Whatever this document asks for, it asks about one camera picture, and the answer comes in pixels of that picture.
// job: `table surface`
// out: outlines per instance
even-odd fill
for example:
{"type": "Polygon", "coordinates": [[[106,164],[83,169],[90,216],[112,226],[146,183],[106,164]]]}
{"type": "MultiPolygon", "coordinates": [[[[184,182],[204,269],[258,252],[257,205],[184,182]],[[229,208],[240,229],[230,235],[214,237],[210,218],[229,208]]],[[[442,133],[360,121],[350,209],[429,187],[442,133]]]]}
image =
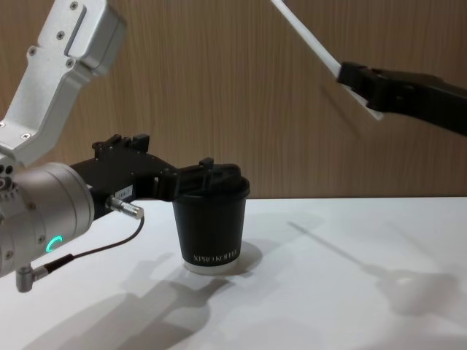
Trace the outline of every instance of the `table surface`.
{"type": "MultiPolygon", "coordinates": [[[[0,279],[1,348],[467,349],[467,198],[248,201],[238,268],[182,267],[170,204],[140,236],[21,295],[0,279]]],[[[128,236],[111,214],[34,265],[128,236]]]]}

